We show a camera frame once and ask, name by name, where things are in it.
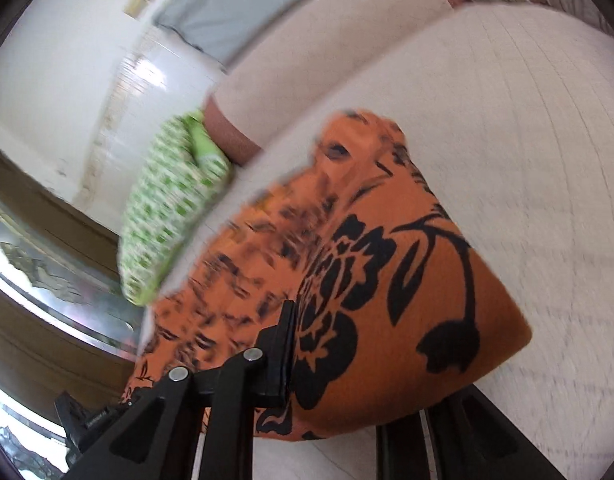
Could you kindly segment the orange black floral cloth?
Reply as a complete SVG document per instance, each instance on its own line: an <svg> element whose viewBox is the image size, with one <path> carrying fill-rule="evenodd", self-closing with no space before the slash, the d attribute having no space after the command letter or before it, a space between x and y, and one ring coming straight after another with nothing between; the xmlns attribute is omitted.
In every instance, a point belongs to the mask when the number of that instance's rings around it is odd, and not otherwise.
<svg viewBox="0 0 614 480"><path fill-rule="evenodd" d="M297 309L290 401L257 436L316 440L392 422L480 379L528 322L411 162L403 131L362 110L324 128L311 163L236 214L153 308L126 386L209 370Z"/></svg>

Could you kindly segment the pink quilted bed cover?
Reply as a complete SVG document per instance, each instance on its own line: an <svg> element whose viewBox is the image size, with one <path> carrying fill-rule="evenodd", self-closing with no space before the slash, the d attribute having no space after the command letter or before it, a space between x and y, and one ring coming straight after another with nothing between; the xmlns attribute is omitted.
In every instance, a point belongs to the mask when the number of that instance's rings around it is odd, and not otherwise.
<svg viewBox="0 0 614 480"><path fill-rule="evenodd" d="M292 119L165 281L305 165L340 110L392 118L429 187L520 304L531 343L478 384L564 477L614 461L614 38L530 4L467 4Z"/></svg>

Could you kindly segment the wooden door with glass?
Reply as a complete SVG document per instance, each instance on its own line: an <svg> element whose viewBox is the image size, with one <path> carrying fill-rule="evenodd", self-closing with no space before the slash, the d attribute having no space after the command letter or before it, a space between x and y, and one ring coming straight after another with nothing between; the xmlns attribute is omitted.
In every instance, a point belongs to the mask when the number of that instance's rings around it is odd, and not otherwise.
<svg viewBox="0 0 614 480"><path fill-rule="evenodd" d="M62 392L101 408L133 370L143 312L121 295L116 248L0 151L0 389L50 422Z"/></svg>

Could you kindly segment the pink bolster with brown end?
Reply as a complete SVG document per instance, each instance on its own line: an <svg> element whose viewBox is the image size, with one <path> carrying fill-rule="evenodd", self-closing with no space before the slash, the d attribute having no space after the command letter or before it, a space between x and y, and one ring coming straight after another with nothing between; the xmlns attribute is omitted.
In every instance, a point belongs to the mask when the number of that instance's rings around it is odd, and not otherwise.
<svg viewBox="0 0 614 480"><path fill-rule="evenodd" d="M203 109L231 162L246 165L295 119L464 0L301 0L228 67Z"/></svg>

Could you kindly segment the green white patterned pillow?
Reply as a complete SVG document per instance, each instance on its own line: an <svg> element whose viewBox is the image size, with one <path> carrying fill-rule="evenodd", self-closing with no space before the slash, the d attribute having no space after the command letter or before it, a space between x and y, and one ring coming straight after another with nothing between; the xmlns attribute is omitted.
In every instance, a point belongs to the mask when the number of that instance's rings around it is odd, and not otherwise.
<svg viewBox="0 0 614 480"><path fill-rule="evenodd" d="M118 271L124 298L152 302L197 223L232 180L228 157L211 140L201 112L162 124L122 215Z"/></svg>

